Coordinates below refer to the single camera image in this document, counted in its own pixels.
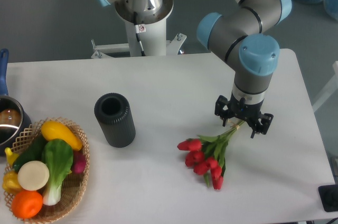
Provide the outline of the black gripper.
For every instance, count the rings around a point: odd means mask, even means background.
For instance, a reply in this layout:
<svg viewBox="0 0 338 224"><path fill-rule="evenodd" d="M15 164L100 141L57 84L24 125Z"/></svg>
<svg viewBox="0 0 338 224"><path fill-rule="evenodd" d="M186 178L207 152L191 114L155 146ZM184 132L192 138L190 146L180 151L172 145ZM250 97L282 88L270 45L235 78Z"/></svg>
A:
<svg viewBox="0 0 338 224"><path fill-rule="evenodd" d="M222 119L222 126L225 126L230 118L243 120L252 129L250 138L254 138L256 134L266 134L274 116L261 112L265 94L265 91L249 94L233 90L230 99L220 95L215 103L214 114Z"/></svg>

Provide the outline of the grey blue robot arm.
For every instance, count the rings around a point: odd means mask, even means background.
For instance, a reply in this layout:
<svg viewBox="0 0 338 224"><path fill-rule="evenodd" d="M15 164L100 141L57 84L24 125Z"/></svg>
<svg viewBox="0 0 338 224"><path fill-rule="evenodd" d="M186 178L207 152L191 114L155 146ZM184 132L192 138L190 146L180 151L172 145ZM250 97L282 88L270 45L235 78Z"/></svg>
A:
<svg viewBox="0 0 338 224"><path fill-rule="evenodd" d="M125 22L130 55L166 55L166 19L173 0L98 0L113 5ZM235 117L244 120L253 134L266 134L272 114L262 113L270 80L277 68L280 48L265 31L291 12L291 0L235 0L239 10L230 16L206 15L196 37L235 72L230 99L220 96L215 114L224 122Z"/></svg>

